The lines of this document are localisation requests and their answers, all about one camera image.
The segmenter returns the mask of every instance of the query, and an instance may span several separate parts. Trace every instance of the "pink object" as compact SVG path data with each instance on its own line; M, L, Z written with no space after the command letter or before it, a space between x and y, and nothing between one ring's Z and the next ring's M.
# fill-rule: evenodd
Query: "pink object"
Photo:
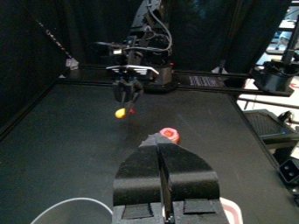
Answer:
M238 209L238 205L228 200L218 198L224 213L228 217L228 223L229 224L242 224L242 219L241 219L241 212Z
M172 129L172 128L164 128L164 129L160 130L160 134L161 134L164 137L168 137L168 139L169 139L170 141L173 141L176 144L178 143L180 135L178 135L176 129Z

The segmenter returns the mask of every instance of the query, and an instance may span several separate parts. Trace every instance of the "black table surface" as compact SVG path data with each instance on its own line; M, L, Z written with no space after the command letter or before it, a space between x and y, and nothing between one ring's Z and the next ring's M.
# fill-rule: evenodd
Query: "black table surface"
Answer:
M228 95L144 94L120 120L117 107L109 87L53 87L0 143L0 223L29 223L74 197L112 207L117 167L164 127L178 130L181 147L209 163L220 196L237 203L245 224L297 223L266 148Z

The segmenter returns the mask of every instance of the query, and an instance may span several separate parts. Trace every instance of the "clamp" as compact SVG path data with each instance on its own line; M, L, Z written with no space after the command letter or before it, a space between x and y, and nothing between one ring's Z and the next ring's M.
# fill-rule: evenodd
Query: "clamp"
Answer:
M160 134L118 166L113 188L112 224L229 224L216 172Z

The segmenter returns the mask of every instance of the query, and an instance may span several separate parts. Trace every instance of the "black curtain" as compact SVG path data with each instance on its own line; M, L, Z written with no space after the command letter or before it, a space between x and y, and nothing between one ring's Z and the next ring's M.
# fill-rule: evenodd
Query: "black curtain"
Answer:
M59 76L65 55L19 0L0 2L0 127ZM126 38L142 0L21 0L80 63L101 63L90 42ZM209 71L220 64L236 0L172 0L174 68ZM242 0L225 69L248 72L261 56L290 0Z
M51 1L22 0L31 14L61 36ZM22 106L50 85L65 57L17 0L0 1L0 130Z
M121 42L142 0L59 0L59 21L80 62L100 63L93 41ZM290 0L242 0L228 49L226 70L246 72L266 49ZM236 0L172 0L172 61L209 71L220 63Z

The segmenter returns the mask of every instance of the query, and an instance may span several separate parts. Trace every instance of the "red object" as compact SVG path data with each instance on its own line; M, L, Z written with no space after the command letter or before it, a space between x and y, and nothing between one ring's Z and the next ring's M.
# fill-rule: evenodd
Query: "red object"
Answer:
M170 141L173 141L176 144L180 141L180 135L176 129L172 128L164 128L160 130L160 134L166 137Z

